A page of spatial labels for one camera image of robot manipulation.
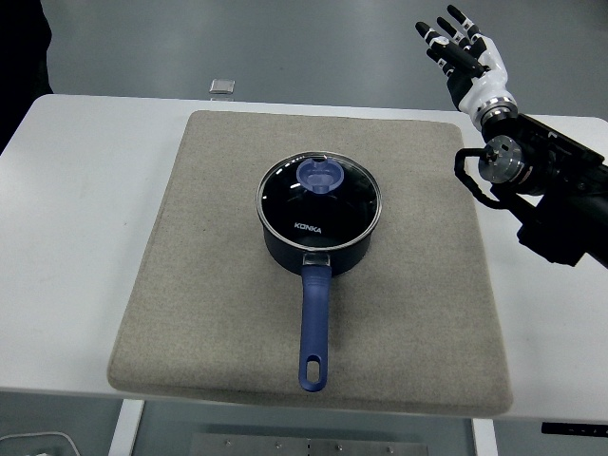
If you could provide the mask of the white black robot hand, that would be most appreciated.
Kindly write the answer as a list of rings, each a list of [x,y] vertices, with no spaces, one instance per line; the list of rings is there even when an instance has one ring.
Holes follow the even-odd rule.
[[[430,58],[446,76],[451,101],[478,124],[493,105],[515,112],[517,103],[506,89],[508,73],[491,38],[453,5],[446,7],[451,21],[437,19],[438,29],[425,22],[415,24]]]

